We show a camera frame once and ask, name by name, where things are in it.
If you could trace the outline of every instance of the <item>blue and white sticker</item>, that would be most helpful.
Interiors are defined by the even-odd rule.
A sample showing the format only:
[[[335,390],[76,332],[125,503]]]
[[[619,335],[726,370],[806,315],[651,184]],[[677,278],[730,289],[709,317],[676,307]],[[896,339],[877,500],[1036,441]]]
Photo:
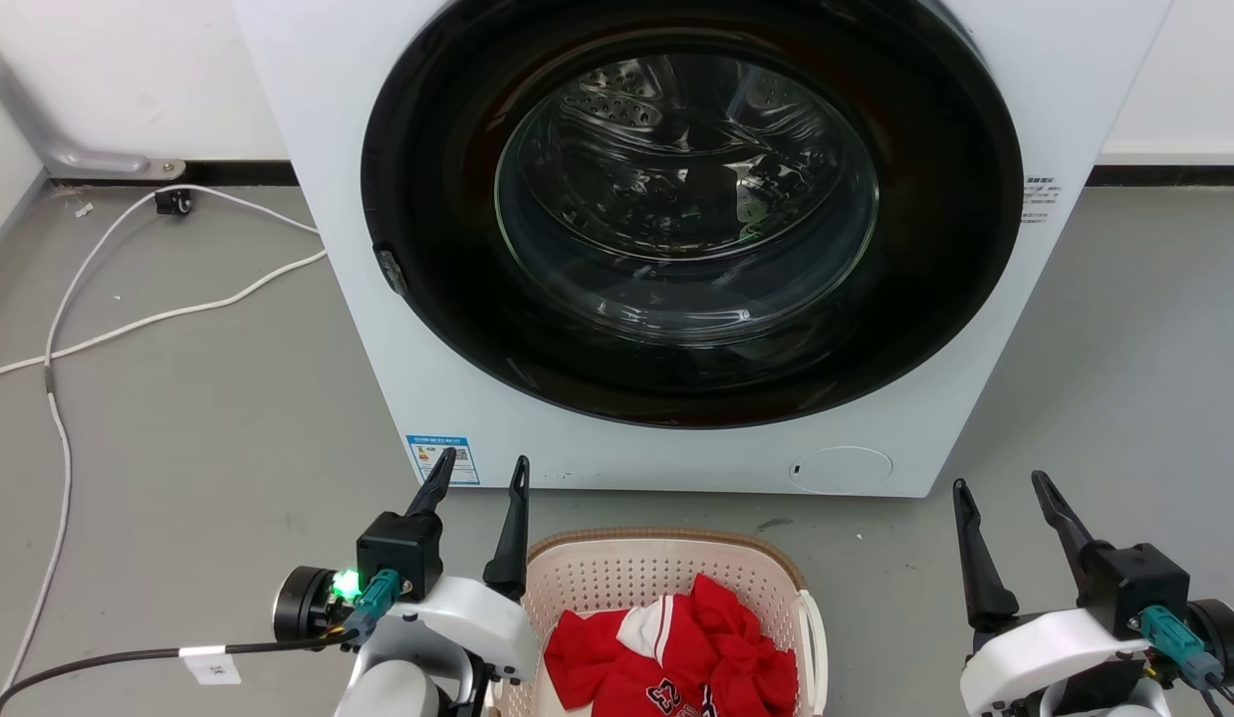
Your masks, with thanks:
[[[417,468],[417,481],[424,483],[431,475],[431,468],[439,462],[439,454],[445,448],[457,448],[457,462],[453,463],[453,478],[449,485],[476,486],[479,471],[475,471],[475,454],[470,453],[470,443],[460,436],[408,436],[408,453]]]

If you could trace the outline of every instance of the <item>black wire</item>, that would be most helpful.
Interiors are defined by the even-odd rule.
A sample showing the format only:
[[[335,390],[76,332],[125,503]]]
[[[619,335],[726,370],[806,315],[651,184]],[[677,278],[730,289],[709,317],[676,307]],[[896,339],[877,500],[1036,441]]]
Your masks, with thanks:
[[[1209,684],[1214,685],[1214,690],[1223,695],[1223,698],[1225,698],[1227,702],[1230,702],[1232,707],[1234,707],[1234,691],[1232,691],[1232,689],[1225,689],[1225,686],[1219,682],[1218,678],[1214,678],[1213,675],[1209,675],[1207,680]]]
[[[292,642],[260,642],[249,644],[230,644],[226,645],[226,653],[228,654],[247,654],[247,653],[285,653],[290,649],[313,649],[313,648],[328,648],[331,644],[342,644],[343,642],[349,642],[355,638],[359,633],[357,631],[338,632],[338,634],[326,636],[322,638],[312,638],[304,640]],[[75,663],[60,664],[58,668],[49,668],[49,670],[36,673],[33,676],[19,680],[15,685],[10,685],[10,689],[2,691],[0,697],[0,717],[2,708],[6,707],[6,702],[10,702],[11,697],[16,694],[21,694],[30,686],[39,685],[46,680],[67,675],[68,673],[79,673],[80,670],[89,670],[89,668],[100,668],[102,664],[116,664],[116,663],[137,663],[142,659],[167,659],[178,658],[179,648],[158,648],[158,649],[133,649],[130,653],[112,653],[101,654],[97,658],[85,658],[78,659]]]
[[[1218,708],[1218,703],[1214,702],[1214,695],[1209,694],[1209,690],[1201,690],[1201,698],[1206,701],[1206,707],[1209,708],[1211,715],[1223,717],[1223,711]]]

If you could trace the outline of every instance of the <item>red clothing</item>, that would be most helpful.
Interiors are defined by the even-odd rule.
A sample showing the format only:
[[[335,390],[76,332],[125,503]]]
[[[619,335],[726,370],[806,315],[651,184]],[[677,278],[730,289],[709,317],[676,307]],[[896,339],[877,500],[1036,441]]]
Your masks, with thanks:
[[[585,621],[563,613],[544,666],[563,707],[594,703],[594,717],[791,717],[797,698],[792,650],[706,575],[692,595]]]

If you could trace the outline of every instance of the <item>laundry basket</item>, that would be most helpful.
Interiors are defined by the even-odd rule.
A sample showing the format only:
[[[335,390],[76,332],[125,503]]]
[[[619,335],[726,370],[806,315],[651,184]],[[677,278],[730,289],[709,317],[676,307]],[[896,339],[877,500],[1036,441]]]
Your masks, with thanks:
[[[766,541],[674,528],[613,528],[552,536],[529,552],[527,594],[522,602],[544,645],[565,610],[585,616],[648,605],[661,595],[692,590],[698,573],[734,591],[740,603],[756,613],[764,634],[771,637],[776,648],[793,650],[798,673],[793,717],[824,715],[829,691],[824,623],[802,573]],[[502,717],[565,713],[542,661],[533,684],[499,682],[494,707]]]

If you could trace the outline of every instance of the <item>green light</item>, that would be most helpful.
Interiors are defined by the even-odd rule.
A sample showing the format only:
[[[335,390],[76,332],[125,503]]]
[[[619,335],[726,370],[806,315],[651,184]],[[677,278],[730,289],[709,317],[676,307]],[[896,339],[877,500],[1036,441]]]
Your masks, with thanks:
[[[347,602],[354,602],[360,596],[360,575],[347,569],[333,576],[333,594]]]

